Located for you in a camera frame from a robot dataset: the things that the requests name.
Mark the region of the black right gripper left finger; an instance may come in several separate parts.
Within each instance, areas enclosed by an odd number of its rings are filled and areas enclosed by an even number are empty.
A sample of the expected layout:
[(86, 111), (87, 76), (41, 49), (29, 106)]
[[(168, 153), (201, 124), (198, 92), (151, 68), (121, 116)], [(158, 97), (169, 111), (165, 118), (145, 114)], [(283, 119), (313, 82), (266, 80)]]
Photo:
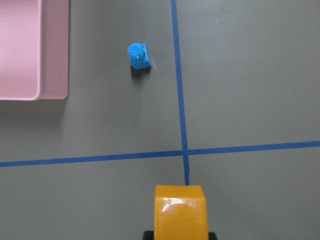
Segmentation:
[(154, 240), (154, 231), (145, 230), (142, 235), (142, 240)]

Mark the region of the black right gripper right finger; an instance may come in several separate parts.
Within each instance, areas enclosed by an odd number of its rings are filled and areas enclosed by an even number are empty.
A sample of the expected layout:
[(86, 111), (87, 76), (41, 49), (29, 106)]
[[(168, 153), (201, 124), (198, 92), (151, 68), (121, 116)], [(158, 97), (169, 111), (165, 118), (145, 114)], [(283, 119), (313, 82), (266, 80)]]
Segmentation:
[(214, 232), (210, 231), (210, 232), (208, 233), (208, 239), (209, 239), (209, 240), (218, 240), (218, 237), (217, 237), (217, 235), (216, 235)]

